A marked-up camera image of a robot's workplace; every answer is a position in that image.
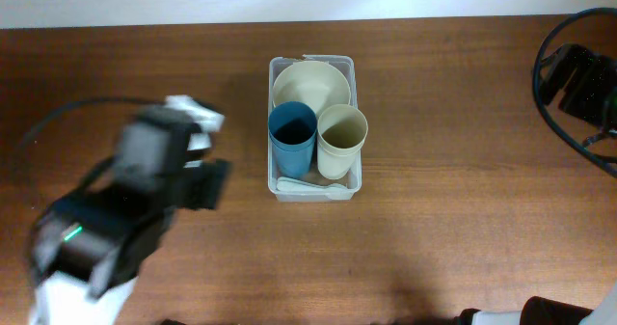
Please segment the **cream bowl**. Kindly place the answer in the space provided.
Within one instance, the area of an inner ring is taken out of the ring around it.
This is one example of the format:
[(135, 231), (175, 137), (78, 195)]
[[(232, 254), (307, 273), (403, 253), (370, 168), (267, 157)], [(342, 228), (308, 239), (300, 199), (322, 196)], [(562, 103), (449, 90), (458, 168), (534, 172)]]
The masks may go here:
[(285, 68), (272, 87), (274, 107), (297, 101), (317, 117), (333, 105), (350, 104), (352, 92), (343, 73), (326, 62), (301, 61)]

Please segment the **blue cup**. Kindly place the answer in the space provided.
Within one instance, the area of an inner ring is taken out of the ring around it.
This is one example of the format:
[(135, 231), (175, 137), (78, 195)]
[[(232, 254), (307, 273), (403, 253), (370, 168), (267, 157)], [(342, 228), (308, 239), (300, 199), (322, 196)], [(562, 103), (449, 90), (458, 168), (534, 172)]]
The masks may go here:
[(317, 118), (305, 103), (288, 101), (277, 106), (268, 117), (268, 132), (280, 149), (297, 151), (311, 145), (316, 136)]
[(274, 144), (277, 165), (284, 176), (300, 178), (309, 172), (314, 142), (299, 145)]

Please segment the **white plastic spoon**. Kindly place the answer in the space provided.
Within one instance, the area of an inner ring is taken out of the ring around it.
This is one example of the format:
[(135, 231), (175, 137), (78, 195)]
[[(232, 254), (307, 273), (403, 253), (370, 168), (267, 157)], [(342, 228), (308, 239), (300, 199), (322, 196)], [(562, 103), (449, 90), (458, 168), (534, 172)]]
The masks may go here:
[(286, 192), (322, 192), (328, 189), (335, 189), (335, 185), (316, 185), (311, 183), (305, 183), (296, 179), (279, 179), (277, 181), (277, 189), (279, 191)]

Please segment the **white plastic fork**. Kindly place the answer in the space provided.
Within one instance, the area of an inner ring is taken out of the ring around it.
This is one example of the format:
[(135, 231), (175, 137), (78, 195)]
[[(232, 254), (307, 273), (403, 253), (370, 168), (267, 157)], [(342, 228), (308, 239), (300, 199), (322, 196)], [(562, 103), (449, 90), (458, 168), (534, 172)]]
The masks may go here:
[(277, 189), (279, 191), (294, 192), (321, 192), (321, 191), (340, 191), (346, 190), (347, 187), (338, 183), (329, 185), (318, 185), (302, 181), (300, 179), (281, 176), (277, 179)]

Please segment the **beige cup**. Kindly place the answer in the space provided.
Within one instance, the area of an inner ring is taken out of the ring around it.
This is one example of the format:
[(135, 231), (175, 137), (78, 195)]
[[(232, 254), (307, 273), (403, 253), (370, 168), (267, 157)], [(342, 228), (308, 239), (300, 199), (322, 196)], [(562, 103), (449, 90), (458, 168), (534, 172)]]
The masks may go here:
[(368, 133), (365, 115), (349, 104), (336, 104), (319, 117), (319, 145), (332, 155), (346, 156), (359, 151)]
[(317, 168), (321, 176), (336, 180), (344, 177), (356, 161), (359, 152), (347, 155), (337, 155), (322, 149), (317, 149)]

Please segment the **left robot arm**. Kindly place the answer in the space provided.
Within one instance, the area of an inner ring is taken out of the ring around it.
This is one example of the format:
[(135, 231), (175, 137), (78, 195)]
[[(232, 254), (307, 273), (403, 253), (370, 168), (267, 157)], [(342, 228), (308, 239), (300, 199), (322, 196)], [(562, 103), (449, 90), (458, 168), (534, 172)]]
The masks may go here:
[(199, 105), (150, 105), (114, 154), (45, 209), (30, 233), (30, 323), (115, 322), (175, 212), (216, 207), (230, 164), (203, 157), (224, 119)]

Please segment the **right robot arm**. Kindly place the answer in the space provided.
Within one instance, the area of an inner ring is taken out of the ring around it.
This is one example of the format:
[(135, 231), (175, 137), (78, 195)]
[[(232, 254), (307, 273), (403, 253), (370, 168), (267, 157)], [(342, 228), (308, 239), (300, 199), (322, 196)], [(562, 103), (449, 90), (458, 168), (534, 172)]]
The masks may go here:
[(558, 109), (601, 129), (616, 128), (616, 60), (566, 43), (540, 62), (539, 95), (550, 105), (563, 91)]

